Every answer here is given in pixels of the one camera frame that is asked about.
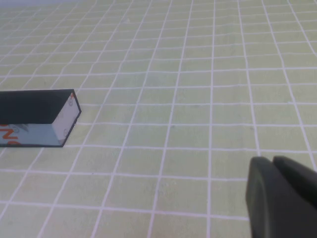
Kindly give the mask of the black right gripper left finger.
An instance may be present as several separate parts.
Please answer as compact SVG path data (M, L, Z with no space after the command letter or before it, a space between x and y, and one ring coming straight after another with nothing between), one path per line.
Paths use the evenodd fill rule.
M253 238L315 238L317 211L277 211L273 208L273 160L250 160L246 205Z

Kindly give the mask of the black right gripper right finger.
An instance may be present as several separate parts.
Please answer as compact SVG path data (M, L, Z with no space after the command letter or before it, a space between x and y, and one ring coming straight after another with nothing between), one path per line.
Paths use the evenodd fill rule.
M317 173L285 156L275 156L273 208L277 211L316 211Z

